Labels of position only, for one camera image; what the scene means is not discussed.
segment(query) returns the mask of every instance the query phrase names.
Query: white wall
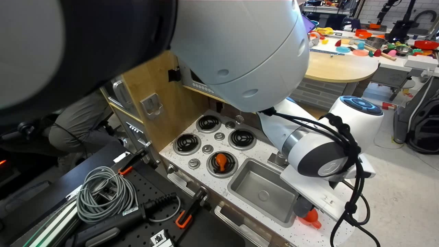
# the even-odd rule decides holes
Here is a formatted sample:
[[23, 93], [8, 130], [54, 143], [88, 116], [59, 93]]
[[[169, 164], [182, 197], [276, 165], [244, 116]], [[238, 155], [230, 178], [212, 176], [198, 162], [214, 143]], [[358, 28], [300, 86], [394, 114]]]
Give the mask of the white wall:
[[[359, 16], [361, 23], [367, 23], [368, 21], [371, 21], [372, 23], [377, 23], [378, 13], [386, 2], [387, 0], [366, 0]], [[398, 6], [391, 7], [383, 19], [382, 25], [386, 25], [387, 28], [393, 28], [394, 22], [403, 19], [407, 11], [409, 2], [410, 0], [402, 0]], [[439, 18], [439, 0], [416, 0], [410, 19], [413, 20], [417, 14], [421, 13], [424, 10], [436, 11], [436, 13], [438, 14], [437, 18]], [[419, 23], [418, 28], [430, 29], [433, 24], [432, 22], [430, 22], [431, 20], [431, 14], [422, 15], [417, 20], [417, 22]]]

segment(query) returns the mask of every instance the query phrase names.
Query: black pegboard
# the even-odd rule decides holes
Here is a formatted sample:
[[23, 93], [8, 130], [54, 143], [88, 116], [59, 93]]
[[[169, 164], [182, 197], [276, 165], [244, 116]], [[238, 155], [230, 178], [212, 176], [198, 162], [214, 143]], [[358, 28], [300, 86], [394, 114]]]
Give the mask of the black pegboard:
[[[154, 200], [160, 196], [165, 195], [160, 190], [158, 190], [153, 184], [151, 184], [147, 179], [145, 179], [142, 175], [137, 173], [135, 170], [132, 170], [127, 176], [125, 176], [128, 180], [130, 180], [134, 187], [137, 190], [137, 197], [139, 199], [139, 203], [145, 203], [149, 200]], [[152, 219], [163, 219], [175, 212], [177, 209], [178, 202], [167, 205], [155, 212], [150, 216]], [[116, 239], [112, 240], [109, 245], [112, 247], [140, 247], [140, 246], [150, 246], [149, 240], [150, 238], [160, 232], [161, 230], [167, 230], [169, 236], [173, 239], [173, 241], [178, 242], [182, 234], [184, 233], [184, 229], [180, 229], [175, 224], [175, 220], [178, 218], [183, 209], [180, 209], [179, 213], [177, 213], [172, 219], [167, 220], [162, 223], [155, 222], [144, 222], [138, 225], [133, 226], [131, 229], [122, 232]]]

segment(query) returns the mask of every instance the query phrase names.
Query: orange knob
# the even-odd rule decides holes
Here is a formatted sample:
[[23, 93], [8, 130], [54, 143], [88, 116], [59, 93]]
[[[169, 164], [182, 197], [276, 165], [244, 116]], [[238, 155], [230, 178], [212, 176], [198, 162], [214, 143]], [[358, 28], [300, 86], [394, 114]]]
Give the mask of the orange knob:
[[226, 163], [227, 163], [227, 157], [225, 155], [223, 155], [222, 153], [219, 153], [216, 156], [216, 163], [219, 165], [219, 170], [220, 171], [225, 171], [226, 169]]

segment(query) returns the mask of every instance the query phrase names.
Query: speckled white countertop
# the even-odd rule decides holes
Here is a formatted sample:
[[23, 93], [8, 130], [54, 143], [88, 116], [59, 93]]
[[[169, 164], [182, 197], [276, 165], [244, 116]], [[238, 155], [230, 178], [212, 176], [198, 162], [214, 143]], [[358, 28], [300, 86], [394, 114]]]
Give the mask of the speckled white countertop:
[[[232, 121], [232, 119], [228, 117], [220, 116], [216, 112], [211, 110], [207, 111], [205, 115], [215, 115], [221, 120], [222, 125], [217, 132], [223, 132], [226, 137], [222, 141], [217, 141], [214, 139], [214, 134], [217, 132], [214, 132], [212, 134], [203, 134], [199, 132], [196, 128], [196, 121], [195, 121], [183, 133], [196, 134], [201, 139], [202, 142], [201, 147], [206, 144], [210, 144], [214, 148], [213, 152], [228, 151], [232, 153], [233, 155], [236, 156], [238, 160], [238, 166], [240, 166], [244, 162], [244, 160], [249, 157], [259, 160], [260, 162], [266, 163], [271, 153], [277, 153], [277, 149], [273, 147], [271, 144], [268, 144], [270, 142], [267, 141], [267, 138], [263, 135], [261, 131], [254, 129], [250, 126], [247, 126], [245, 124], [236, 125], [235, 129], [244, 128], [244, 129], [249, 129], [251, 132], [253, 132], [258, 139], [256, 141], [256, 145], [252, 149], [247, 151], [240, 151], [234, 149], [229, 145], [227, 140], [229, 134], [234, 129], [227, 129], [224, 126], [224, 124], [227, 121]], [[267, 216], [263, 215], [261, 212], [259, 212], [257, 209], [253, 208], [252, 206], [248, 205], [246, 202], [242, 201], [238, 197], [231, 194], [227, 189], [227, 184], [230, 182], [233, 176], [229, 178], [213, 177], [207, 171], [207, 166], [206, 166], [207, 158], [211, 154], [204, 154], [201, 148], [192, 155], [181, 156], [174, 152], [173, 142], [171, 142], [160, 152], [160, 155], [162, 155], [168, 161], [178, 166], [179, 169], [183, 170], [184, 172], [188, 173], [195, 179], [199, 180], [205, 186], [209, 187], [216, 193], [220, 194], [222, 197], [224, 197], [226, 200], [228, 200], [235, 206], [239, 207], [241, 210], [247, 212], [247, 214], [251, 215], [253, 218], [258, 220], [260, 223], [264, 224], [273, 232], [285, 238], [294, 246], [297, 247], [330, 246], [329, 237], [335, 225], [335, 221], [333, 221], [323, 212], [319, 211], [319, 221], [322, 224], [322, 227], [319, 230], [311, 226], [303, 225], [298, 220], [295, 220], [291, 227], [285, 228], [277, 224], [275, 221], [268, 218]], [[190, 169], [187, 164], [189, 160], [193, 158], [197, 158], [201, 162], [200, 167], [195, 170]], [[351, 191], [346, 186], [337, 186], [335, 191], [336, 193], [339, 194], [340, 198], [345, 199], [346, 201], [349, 200]], [[339, 245], [340, 243], [345, 242], [348, 239], [348, 237], [351, 236], [353, 230], [354, 227], [352, 227], [346, 222], [343, 222], [340, 228], [338, 229], [337, 234], [335, 235], [335, 241], [334, 241], [335, 244]]]

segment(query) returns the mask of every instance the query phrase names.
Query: stainless steel sink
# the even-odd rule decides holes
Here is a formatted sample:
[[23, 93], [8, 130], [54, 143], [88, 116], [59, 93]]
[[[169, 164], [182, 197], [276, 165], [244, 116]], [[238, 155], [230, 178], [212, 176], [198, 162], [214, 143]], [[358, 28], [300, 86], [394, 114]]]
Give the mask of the stainless steel sink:
[[247, 158], [228, 184], [230, 193], [283, 227], [293, 225], [297, 192], [280, 178], [281, 171]]

